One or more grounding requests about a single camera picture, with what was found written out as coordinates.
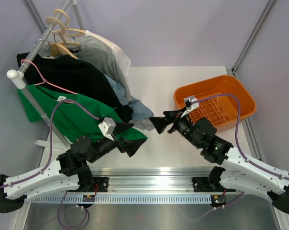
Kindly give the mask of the green t shirt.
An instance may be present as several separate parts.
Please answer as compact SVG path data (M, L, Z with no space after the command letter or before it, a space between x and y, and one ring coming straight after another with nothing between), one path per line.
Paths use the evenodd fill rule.
M108 105L93 98L78 94L76 102L80 103L92 115L96 117L110 117L115 121L122 122L117 113ZM38 102L48 117L51 117L55 105ZM103 135L98 127L99 122L90 117L74 103L62 103L56 110L53 123L60 133L67 137L70 142L75 142L80 137L89 137L94 142Z

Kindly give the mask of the pink wire hanger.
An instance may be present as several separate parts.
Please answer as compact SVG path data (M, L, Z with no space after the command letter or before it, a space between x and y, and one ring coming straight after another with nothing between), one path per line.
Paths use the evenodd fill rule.
M33 61L24 58L20 60L20 67L25 67L26 64L28 67L23 73L23 78L29 86L29 91L33 93L38 102L55 105L66 99L77 100L78 94L76 92L49 82Z

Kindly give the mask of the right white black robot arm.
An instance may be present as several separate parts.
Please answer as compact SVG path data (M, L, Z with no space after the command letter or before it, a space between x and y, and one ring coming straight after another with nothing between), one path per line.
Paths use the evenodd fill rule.
M163 117L150 117L161 134L168 125L168 133L177 131L201 156L217 164L208 176L212 190L234 189L261 197L289 214L289 172L268 165L216 135L216 128L206 118L192 123L182 110L165 111Z

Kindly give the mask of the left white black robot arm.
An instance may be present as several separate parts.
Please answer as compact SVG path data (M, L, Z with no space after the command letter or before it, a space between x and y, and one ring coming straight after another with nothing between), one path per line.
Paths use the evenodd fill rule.
M51 193L91 190L94 178L88 163L96 162L114 149L132 157L147 139L128 140L123 132L131 130L132 125L120 122L117 125L102 122L101 139L93 142L89 137L80 137L69 150L45 166L14 177L1 174L0 213L16 211L25 203Z

